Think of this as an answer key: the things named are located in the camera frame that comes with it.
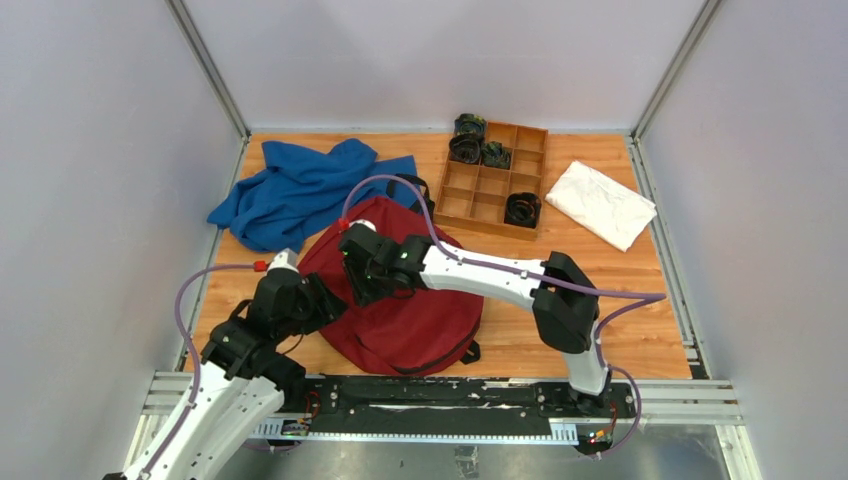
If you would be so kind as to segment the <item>red backpack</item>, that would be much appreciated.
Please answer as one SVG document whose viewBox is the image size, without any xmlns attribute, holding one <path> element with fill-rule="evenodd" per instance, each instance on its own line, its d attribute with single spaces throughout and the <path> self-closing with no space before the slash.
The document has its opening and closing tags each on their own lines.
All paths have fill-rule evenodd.
<svg viewBox="0 0 848 480">
<path fill-rule="evenodd" d="M 367 219 L 377 232 L 403 241 L 409 235 L 429 235 L 420 209 L 375 197 L 353 206 L 350 221 Z M 418 290 L 410 299 L 386 298 L 358 307 L 338 250 L 342 230 L 329 227 L 299 263 L 303 273 L 317 273 L 347 304 L 347 311 L 320 333 L 341 355 L 361 370 L 382 375 L 431 375 L 461 362 L 481 359 L 475 336 L 484 300 L 457 291 Z"/>
</svg>

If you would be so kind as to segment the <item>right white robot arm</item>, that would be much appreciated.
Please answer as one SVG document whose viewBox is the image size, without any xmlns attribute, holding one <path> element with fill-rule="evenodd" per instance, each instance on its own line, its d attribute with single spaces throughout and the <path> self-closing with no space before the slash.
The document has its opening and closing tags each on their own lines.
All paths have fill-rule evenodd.
<svg viewBox="0 0 848 480">
<path fill-rule="evenodd" d="M 562 353 L 569 369 L 571 403 L 596 417 L 611 403 L 610 371 L 595 335 L 600 315 L 594 286 L 567 255 L 514 260 L 464 250 L 428 235 L 397 242 L 355 222 L 338 243 L 358 303 L 376 301 L 379 286 L 444 290 L 497 299 L 533 315 L 538 335 Z"/>
</svg>

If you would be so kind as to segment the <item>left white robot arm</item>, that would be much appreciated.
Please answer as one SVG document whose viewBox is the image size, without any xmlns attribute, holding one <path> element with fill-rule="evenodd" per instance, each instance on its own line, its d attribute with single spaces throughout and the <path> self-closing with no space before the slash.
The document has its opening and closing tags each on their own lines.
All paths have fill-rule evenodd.
<svg viewBox="0 0 848 480">
<path fill-rule="evenodd" d="M 219 324 L 202 349 L 190 347 L 191 381 L 162 428 L 115 479 L 213 479 L 276 411 L 306 400 L 305 369 L 278 346 L 338 320 L 346 303 L 316 274 L 259 261 L 255 293 Z"/>
</svg>

